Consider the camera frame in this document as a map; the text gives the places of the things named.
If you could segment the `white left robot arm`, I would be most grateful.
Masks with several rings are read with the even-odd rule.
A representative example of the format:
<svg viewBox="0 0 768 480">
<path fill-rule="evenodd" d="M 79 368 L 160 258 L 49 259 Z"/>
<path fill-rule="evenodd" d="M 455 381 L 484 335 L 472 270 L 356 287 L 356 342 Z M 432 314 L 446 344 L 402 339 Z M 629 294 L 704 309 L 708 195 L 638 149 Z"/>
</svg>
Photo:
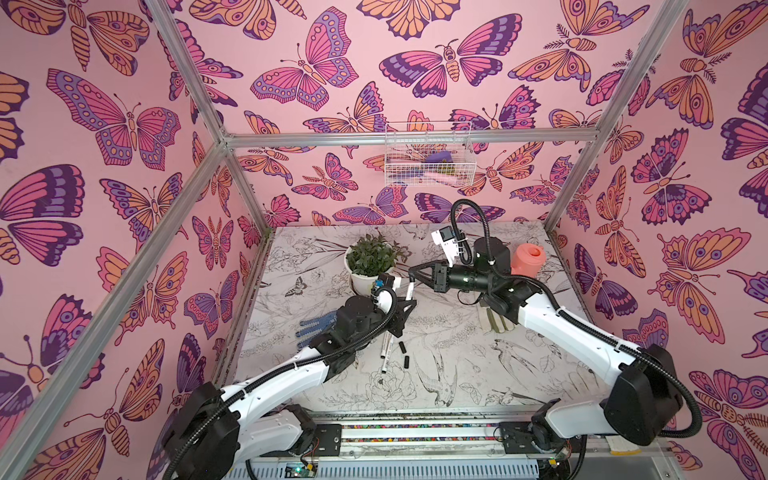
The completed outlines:
<svg viewBox="0 0 768 480">
<path fill-rule="evenodd" d="M 335 320 L 294 357 L 226 387 L 197 387 L 162 440 L 166 479 L 222 479 L 239 463 L 264 454 L 302 456 L 317 425 L 294 396 L 343 372 L 383 333 L 402 335 L 417 303 L 383 287 L 373 296 L 353 296 Z"/>
</svg>

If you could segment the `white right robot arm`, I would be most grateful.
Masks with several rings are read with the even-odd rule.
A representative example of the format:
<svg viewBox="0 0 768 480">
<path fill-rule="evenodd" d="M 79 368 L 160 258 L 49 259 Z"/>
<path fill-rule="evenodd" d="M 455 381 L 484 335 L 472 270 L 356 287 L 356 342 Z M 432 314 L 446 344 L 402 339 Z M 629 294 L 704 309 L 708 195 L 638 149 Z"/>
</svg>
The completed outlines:
<svg viewBox="0 0 768 480">
<path fill-rule="evenodd" d="M 492 311 L 540 334 L 590 369 L 609 388 L 607 397 L 551 400 L 531 417 L 528 432 L 542 452 L 577 436 L 619 436 L 639 446 L 659 437 L 698 433 L 701 415 L 690 391 L 677 378 L 664 348 L 641 347 L 593 326 L 561 306 L 537 279 L 434 260 L 408 270 L 411 284 L 436 293 L 479 292 Z"/>
</svg>

